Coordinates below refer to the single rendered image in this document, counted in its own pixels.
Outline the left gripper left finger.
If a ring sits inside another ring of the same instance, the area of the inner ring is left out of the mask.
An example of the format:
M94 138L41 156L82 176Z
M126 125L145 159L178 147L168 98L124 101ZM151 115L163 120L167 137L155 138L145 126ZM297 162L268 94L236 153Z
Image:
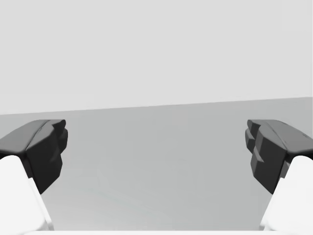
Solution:
M42 200L60 176L64 119L31 121L0 138L0 231L53 231Z

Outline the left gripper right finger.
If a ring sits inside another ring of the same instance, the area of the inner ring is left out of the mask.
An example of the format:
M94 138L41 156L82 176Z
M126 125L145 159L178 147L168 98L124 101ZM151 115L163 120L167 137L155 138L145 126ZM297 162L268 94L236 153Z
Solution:
M249 119L246 147L254 178L272 195L264 231L313 231L313 139L273 119Z

